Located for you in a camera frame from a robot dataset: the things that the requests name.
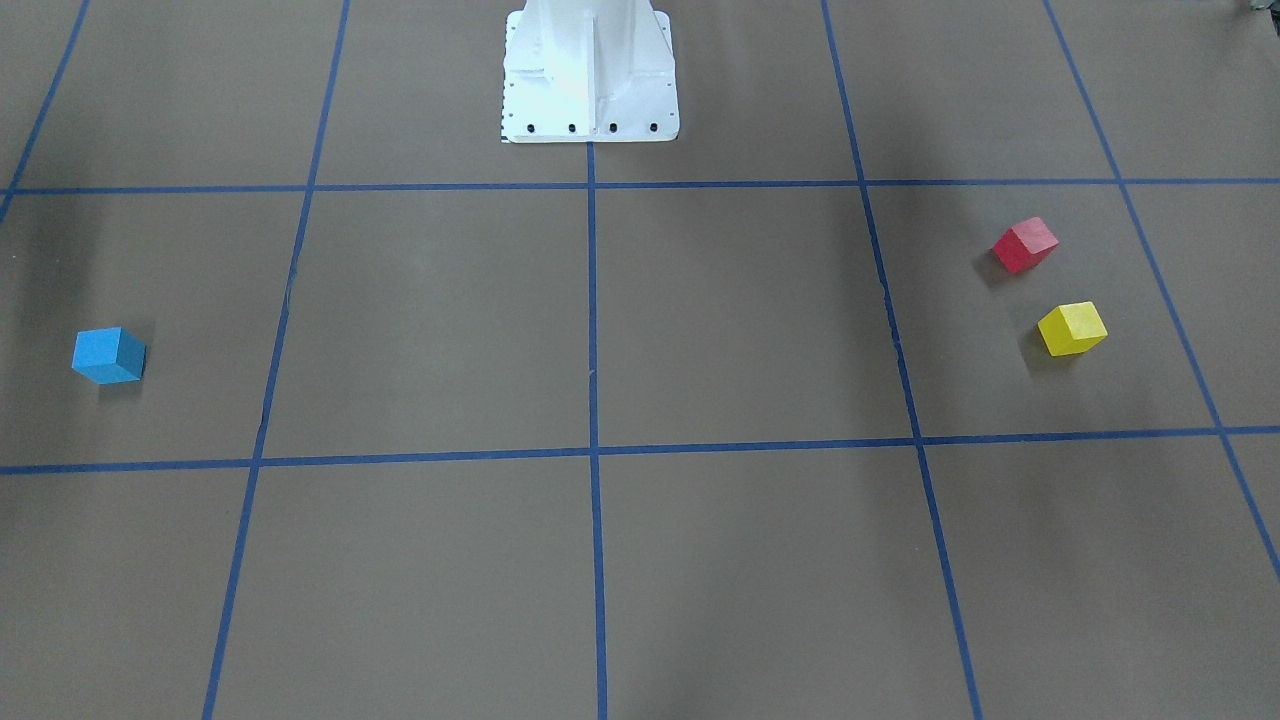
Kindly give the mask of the red wooden cube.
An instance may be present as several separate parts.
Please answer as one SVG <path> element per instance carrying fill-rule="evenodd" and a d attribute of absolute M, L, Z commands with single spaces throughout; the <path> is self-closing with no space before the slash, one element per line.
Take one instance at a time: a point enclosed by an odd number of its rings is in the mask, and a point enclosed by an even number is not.
<path fill-rule="evenodd" d="M 1020 274 L 1039 265 L 1057 246 L 1059 238 L 1047 223 L 1032 217 L 1010 225 L 991 251 L 1006 272 Z"/>

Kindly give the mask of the blue wooden cube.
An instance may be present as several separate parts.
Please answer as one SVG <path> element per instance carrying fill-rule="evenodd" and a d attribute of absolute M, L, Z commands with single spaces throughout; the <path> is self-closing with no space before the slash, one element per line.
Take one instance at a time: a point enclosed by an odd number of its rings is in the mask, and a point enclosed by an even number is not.
<path fill-rule="evenodd" d="M 81 331 L 70 368 L 100 386 L 141 380 L 147 346 L 123 327 Z"/>

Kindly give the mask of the yellow wooden cube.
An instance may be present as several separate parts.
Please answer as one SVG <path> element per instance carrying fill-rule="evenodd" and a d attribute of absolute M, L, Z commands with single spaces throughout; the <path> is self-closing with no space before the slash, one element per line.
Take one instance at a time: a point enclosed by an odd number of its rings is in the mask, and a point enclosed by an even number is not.
<path fill-rule="evenodd" d="M 1036 328 L 1052 357 L 1084 354 L 1108 337 L 1092 301 L 1059 305 L 1042 316 Z"/>

